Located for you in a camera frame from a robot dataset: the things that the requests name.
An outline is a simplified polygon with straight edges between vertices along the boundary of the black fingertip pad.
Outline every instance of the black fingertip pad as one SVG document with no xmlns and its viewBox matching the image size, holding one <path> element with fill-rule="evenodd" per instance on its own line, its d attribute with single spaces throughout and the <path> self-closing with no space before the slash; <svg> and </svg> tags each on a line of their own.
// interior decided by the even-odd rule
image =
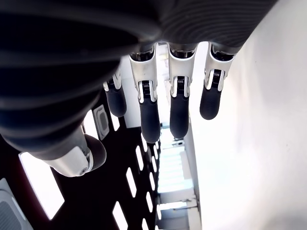
<svg viewBox="0 0 307 230">
<path fill-rule="evenodd" d="M 183 94 L 171 96 L 169 126 L 175 138 L 183 138 L 189 128 L 189 98 Z"/>
<path fill-rule="evenodd" d="M 157 101 L 152 102 L 150 98 L 145 98 L 140 103 L 141 128 L 146 142 L 155 143 L 160 137 L 160 119 Z"/>
<path fill-rule="evenodd" d="M 203 87 L 201 95 L 200 114 L 206 120 L 216 117 L 220 108 L 221 93 L 217 88 L 206 89 Z"/>
<path fill-rule="evenodd" d="M 87 147 L 91 150 L 93 155 L 94 164 L 91 170 L 93 171 L 106 162 L 106 149 L 104 145 L 96 138 L 87 134 L 85 134 L 84 136 Z"/>
<path fill-rule="evenodd" d="M 109 89 L 106 92 L 106 99 L 111 113 L 117 117 L 122 117 L 127 111 L 127 104 L 123 87 L 119 90 Z"/>
</svg>

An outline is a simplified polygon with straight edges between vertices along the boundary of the robotic hand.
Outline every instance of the robotic hand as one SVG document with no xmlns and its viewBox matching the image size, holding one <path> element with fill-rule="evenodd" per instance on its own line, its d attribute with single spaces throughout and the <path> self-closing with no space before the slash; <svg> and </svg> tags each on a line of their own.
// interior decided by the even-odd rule
<svg viewBox="0 0 307 230">
<path fill-rule="evenodd" d="M 102 88 L 125 114 L 120 58 L 130 63 L 147 142 L 160 136 L 155 43 L 169 44 L 170 129 L 186 135 L 195 52 L 208 41 L 200 114 L 219 111 L 231 63 L 277 0 L 3 0 L 0 4 L 0 133 L 59 173 L 81 176 L 106 160 L 82 132 Z"/>
</svg>

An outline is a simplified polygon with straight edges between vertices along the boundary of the white wall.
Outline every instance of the white wall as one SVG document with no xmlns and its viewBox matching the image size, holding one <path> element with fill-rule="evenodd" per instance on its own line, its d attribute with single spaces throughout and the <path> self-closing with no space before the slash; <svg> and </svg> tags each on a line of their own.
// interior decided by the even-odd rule
<svg viewBox="0 0 307 230">
<path fill-rule="evenodd" d="M 307 1 L 279 1 L 256 28 L 212 121 L 199 114 L 206 49 L 190 96 L 203 229 L 307 229 Z"/>
</svg>

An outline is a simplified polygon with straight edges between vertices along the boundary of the window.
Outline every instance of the window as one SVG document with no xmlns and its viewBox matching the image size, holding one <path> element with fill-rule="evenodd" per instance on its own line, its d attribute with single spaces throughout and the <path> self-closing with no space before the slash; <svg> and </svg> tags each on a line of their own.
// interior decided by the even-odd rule
<svg viewBox="0 0 307 230">
<path fill-rule="evenodd" d="M 157 165 L 155 164 L 154 156 L 152 157 L 152 163 L 153 163 L 153 171 L 156 173 L 157 172 Z"/>
<path fill-rule="evenodd" d="M 98 134 L 97 134 L 96 126 L 95 126 L 93 112 L 91 110 L 87 112 L 84 118 L 84 128 L 85 128 L 85 133 L 87 135 L 90 135 L 98 139 Z"/>
<path fill-rule="evenodd" d="M 143 164 L 143 158 L 142 158 L 140 146 L 136 147 L 135 152 L 136 152 L 136 158 L 138 159 L 140 171 L 142 171 L 144 168 L 144 164 Z"/>
<path fill-rule="evenodd" d="M 154 184 L 154 177 L 153 177 L 152 173 L 149 174 L 149 180 L 150 180 L 150 184 L 152 186 L 152 190 L 154 191 L 155 190 L 155 184 Z"/>
<path fill-rule="evenodd" d="M 128 184 L 129 184 L 129 188 L 130 188 L 132 197 L 134 198 L 135 195 L 136 195 L 136 186 L 135 186 L 135 182 L 134 182 L 134 179 L 133 179 L 131 168 L 128 168 L 127 173 L 126 173 L 126 177 L 127 177 L 127 180 L 128 180 Z"/>
<path fill-rule="evenodd" d="M 149 229 L 148 229 L 148 225 L 147 225 L 147 222 L 146 222 L 145 218 L 143 218 L 143 222 L 142 222 L 142 229 L 143 229 L 143 230 L 149 230 Z"/>
<path fill-rule="evenodd" d="M 150 197 L 149 192 L 147 192 L 146 194 L 146 201 L 147 201 L 149 212 L 153 212 L 153 203 L 152 203 L 152 199 Z"/>
<path fill-rule="evenodd" d="M 145 141 L 143 134 L 141 133 L 141 138 L 142 138 L 142 143 L 143 143 L 143 148 L 144 148 L 144 152 L 147 152 L 147 142 Z"/>
<path fill-rule="evenodd" d="M 112 213 L 117 223 L 117 226 L 119 227 L 119 230 L 127 230 L 128 224 L 118 201 L 115 203 Z"/>
<path fill-rule="evenodd" d="M 117 117 L 117 116 L 114 116 L 114 115 L 111 113 L 111 120 L 112 120 L 112 123 L 113 123 L 114 131 L 117 131 L 118 128 L 119 128 L 119 126 L 120 126 L 118 117 Z"/>
<path fill-rule="evenodd" d="M 19 159 L 39 203 L 51 220 L 63 205 L 64 198 L 49 165 L 28 152 L 20 153 Z"/>
<path fill-rule="evenodd" d="M 181 208 L 186 206 L 187 206 L 186 202 L 179 201 L 167 204 L 160 204 L 160 210 L 168 210 L 168 209 Z"/>
</svg>

